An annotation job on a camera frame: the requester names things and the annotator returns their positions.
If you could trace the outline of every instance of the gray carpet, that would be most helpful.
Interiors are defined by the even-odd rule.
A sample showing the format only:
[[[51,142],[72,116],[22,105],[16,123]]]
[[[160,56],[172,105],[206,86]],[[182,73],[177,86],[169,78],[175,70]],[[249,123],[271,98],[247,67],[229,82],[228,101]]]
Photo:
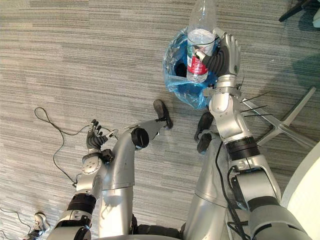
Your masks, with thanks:
[[[217,4],[218,25],[241,45],[243,96],[270,91],[253,102],[268,105],[280,119],[309,87],[320,89],[320,31],[312,26],[317,5],[278,22],[296,2]],[[202,165],[193,134],[203,111],[167,92],[162,58],[188,24],[193,5],[193,0],[0,0],[0,207],[20,212],[29,224],[42,211],[54,225],[73,195],[71,182],[52,162],[60,134],[37,120],[34,108],[45,108],[54,123],[74,133],[93,118],[112,129],[153,119],[153,101],[160,98],[174,128],[136,154],[133,211],[140,224],[179,228],[185,222]],[[292,123],[316,141],[319,109],[317,90]],[[248,120],[257,138],[270,129],[258,117]],[[57,156],[73,178],[86,154],[85,137],[67,136]],[[282,190],[308,153],[285,135],[261,151]],[[28,230],[15,215],[2,212],[0,229],[13,239]],[[92,232],[96,237],[96,220]]]

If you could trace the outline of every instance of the black cable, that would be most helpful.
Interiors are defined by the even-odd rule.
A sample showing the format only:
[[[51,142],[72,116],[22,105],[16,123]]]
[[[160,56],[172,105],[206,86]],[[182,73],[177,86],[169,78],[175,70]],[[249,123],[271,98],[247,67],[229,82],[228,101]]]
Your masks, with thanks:
[[[5,234],[4,231],[0,230],[0,232],[3,234],[3,236],[8,239],[8,240],[16,240],[16,239],[13,239],[13,238],[10,238],[10,237],[7,237],[7,235]]]
[[[23,221],[21,221],[20,215],[19,215],[19,213],[18,213],[17,211],[7,211],[7,210],[3,210],[1,207],[0,207],[0,210],[1,210],[2,212],[4,212],[4,213],[16,214],[16,215],[18,216],[19,222],[22,223],[23,225],[26,225],[26,226],[29,227],[29,232],[28,232],[28,234],[31,232],[31,226],[30,226],[29,224],[26,224],[26,223],[24,223]]]
[[[254,96],[254,97],[252,97],[252,98],[243,100],[243,101],[241,101],[240,103],[244,103],[244,102],[246,102],[246,101],[249,101],[249,100],[252,100],[252,99],[256,99],[256,98],[261,97],[261,96],[263,96],[263,95],[266,95],[266,94],[268,94],[268,93],[269,93],[269,92],[267,91],[267,92],[262,93],[262,94],[260,94],[260,95],[258,95],[258,96]]]
[[[3,210],[1,207],[0,207],[0,210],[1,210],[2,212],[4,212],[4,213],[16,214],[16,215],[18,216],[19,222],[22,223],[23,225],[28,226],[28,228],[29,228],[28,234],[31,232],[31,226],[30,226],[29,224],[26,224],[26,223],[24,223],[23,221],[21,221],[20,215],[19,215],[19,213],[18,213],[17,211],[7,211],[7,210]],[[7,237],[7,235],[5,234],[5,232],[4,232],[3,230],[0,230],[0,232],[3,234],[3,236],[4,236],[6,239],[8,239],[8,240],[15,240],[15,239],[12,239],[12,238]]]
[[[228,171],[228,173],[227,173],[227,175],[226,175],[226,179],[227,179],[227,181],[228,181],[228,185],[229,185],[229,188],[231,189],[232,193],[234,192],[234,189],[233,189],[233,187],[231,186],[230,174],[231,174],[231,172],[232,172],[233,169],[234,169],[233,166],[230,167],[230,169],[229,169],[229,171]]]
[[[221,141],[220,146],[219,146],[219,148],[217,150],[217,153],[216,153],[216,156],[215,156],[215,166],[216,166],[216,168],[217,168],[217,170],[219,172],[222,193],[223,193],[223,196],[224,196],[224,198],[225,198],[225,200],[226,200],[226,202],[228,204],[228,209],[229,209],[230,215],[231,215],[233,221],[236,223],[236,228],[238,230],[238,231],[236,231],[236,233],[241,237],[242,240],[247,240],[246,234],[244,232],[244,229],[240,224],[241,221],[239,219],[239,216],[238,216],[236,210],[232,207],[232,203],[231,203],[231,201],[229,200],[229,198],[228,198],[228,196],[226,194],[224,178],[222,176],[221,170],[220,170],[219,165],[218,165],[218,157],[219,157],[219,153],[220,153],[222,144],[223,144],[223,142]]]
[[[39,110],[39,109],[44,112],[47,120],[46,120],[46,119],[43,119],[43,118],[41,118],[41,117],[38,116],[37,110]],[[46,123],[51,124],[51,125],[52,125],[55,129],[57,129],[57,130],[59,131],[59,133],[61,134],[62,144],[61,144],[61,146],[58,148],[58,150],[55,151],[55,153],[54,153],[53,156],[52,156],[53,164],[54,164],[61,172],[63,172],[64,175],[67,176],[67,178],[72,182],[72,186],[73,186],[73,187],[76,187],[76,185],[77,185],[77,183],[78,183],[78,175],[79,175],[79,174],[76,176],[76,180],[74,181],[61,167],[59,167],[59,166],[57,165],[57,163],[56,163],[56,154],[57,154],[57,153],[64,147],[64,145],[65,145],[65,136],[64,136],[64,134],[65,134],[65,135],[69,135],[69,136],[75,136],[75,135],[79,134],[83,129],[89,127],[90,125],[84,126],[83,128],[81,128],[81,129],[80,129],[79,131],[77,131],[76,133],[70,133],[70,132],[66,132],[66,131],[61,130],[57,125],[55,125],[55,124],[50,120],[47,111],[46,111],[43,107],[36,107],[36,108],[34,109],[34,115],[36,116],[37,119],[39,119],[39,120],[41,120],[41,121],[44,121],[44,122],[46,122]],[[111,132],[111,130],[108,129],[108,128],[106,128],[106,127],[101,127],[101,128],[102,128],[102,129],[105,129],[105,130],[108,130],[109,132]]]
[[[264,107],[267,107],[267,106],[268,106],[268,105],[257,106],[257,107],[254,107],[254,108],[250,108],[250,109],[247,109],[247,110],[243,110],[243,111],[241,111],[240,113],[244,113],[244,112],[252,111],[252,110],[255,110],[255,109],[264,108]]]

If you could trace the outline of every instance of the silver metal arm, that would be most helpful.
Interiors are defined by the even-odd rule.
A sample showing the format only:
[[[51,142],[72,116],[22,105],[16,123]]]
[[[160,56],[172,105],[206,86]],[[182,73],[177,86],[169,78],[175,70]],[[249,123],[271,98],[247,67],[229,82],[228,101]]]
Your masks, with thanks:
[[[209,111],[215,118],[236,174],[231,180],[236,201],[242,209],[250,211],[250,237],[255,240],[309,240],[296,218],[279,205],[279,185],[240,113],[241,93],[236,82],[239,70],[236,66],[240,61],[239,49],[236,50],[238,42],[225,33],[220,47],[227,54],[222,52],[214,57],[197,52],[196,55],[218,75],[216,89],[207,88],[203,94],[211,96]],[[219,61],[218,56],[228,56],[229,61]]]

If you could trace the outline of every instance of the water bottle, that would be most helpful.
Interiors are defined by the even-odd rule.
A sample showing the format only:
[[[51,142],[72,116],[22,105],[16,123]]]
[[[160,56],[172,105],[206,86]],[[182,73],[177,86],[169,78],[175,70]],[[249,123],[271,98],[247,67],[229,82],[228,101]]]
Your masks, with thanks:
[[[195,56],[193,48],[196,46],[201,52],[211,56],[216,26],[214,0],[198,0],[192,9],[188,26],[186,77],[191,82],[202,83],[207,79],[208,69]]]

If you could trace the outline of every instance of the trash bin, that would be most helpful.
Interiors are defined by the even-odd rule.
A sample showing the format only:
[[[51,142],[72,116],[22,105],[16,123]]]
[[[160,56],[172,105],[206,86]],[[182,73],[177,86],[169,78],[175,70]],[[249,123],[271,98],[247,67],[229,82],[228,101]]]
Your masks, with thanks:
[[[203,96],[203,89],[214,85],[217,77],[209,72],[207,79],[201,83],[194,83],[187,79],[187,39],[188,28],[178,32],[165,50],[163,58],[163,74],[165,87],[173,92],[182,102],[195,109],[207,107],[211,98]]]

